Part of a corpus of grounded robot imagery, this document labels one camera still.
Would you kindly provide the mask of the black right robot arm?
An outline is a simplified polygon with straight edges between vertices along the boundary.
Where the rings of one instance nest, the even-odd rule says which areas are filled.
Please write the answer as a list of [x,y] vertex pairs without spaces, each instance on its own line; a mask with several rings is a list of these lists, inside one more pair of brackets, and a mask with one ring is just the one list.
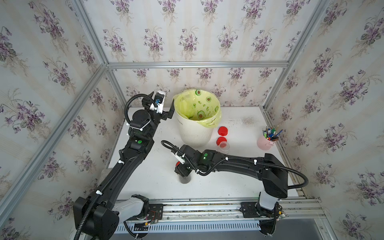
[[175,172],[183,178],[191,172],[202,177],[214,172],[229,172],[261,181],[263,190],[259,193],[258,201],[254,204],[243,203],[240,211],[244,218],[262,218],[259,229],[265,236],[275,233],[277,221],[283,215],[283,208],[278,201],[288,197],[288,190],[300,189],[309,184],[306,175],[284,166],[269,153],[263,157],[246,158],[214,150],[199,152],[188,145],[179,148],[166,140],[162,140],[161,144],[178,159]]

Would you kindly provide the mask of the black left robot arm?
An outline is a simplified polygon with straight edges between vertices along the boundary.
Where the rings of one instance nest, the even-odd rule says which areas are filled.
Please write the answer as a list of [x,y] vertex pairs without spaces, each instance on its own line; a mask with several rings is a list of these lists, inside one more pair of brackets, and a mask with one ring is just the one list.
[[117,203],[123,187],[135,169],[145,160],[154,145],[154,135],[161,120],[171,119],[175,108],[164,111],[166,93],[152,92],[131,97],[124,108],[129,127],[129,140],[119,150],[119,159],[105,179],[88,197],[79,197],[73,205],[76,227],[75,240],[82,233],[93,239],[108,240],[118,225],[132,217],[145,218],[149,201],[141,195],[132,195]]

